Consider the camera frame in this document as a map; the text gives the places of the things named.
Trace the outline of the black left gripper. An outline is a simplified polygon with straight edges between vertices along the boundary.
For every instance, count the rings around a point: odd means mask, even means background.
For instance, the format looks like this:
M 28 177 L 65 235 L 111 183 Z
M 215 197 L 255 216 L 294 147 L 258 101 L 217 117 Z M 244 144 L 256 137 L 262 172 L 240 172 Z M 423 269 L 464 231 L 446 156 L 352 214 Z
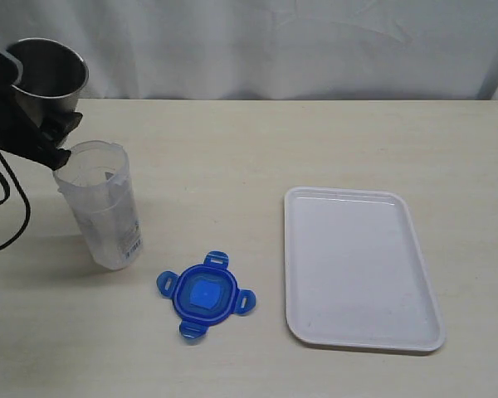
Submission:
M 14 85 L 22 77 L 22 64 L 5 51 L 0 51 L 0 149 L 41 164 L 51 170 L 65 166 L 71 156 L 64 143 L 76 129 L 83 114 L 79 112 L 48 113 L 41 122 L 46 138 L 37 139 L 37 127 L 15 98 Z

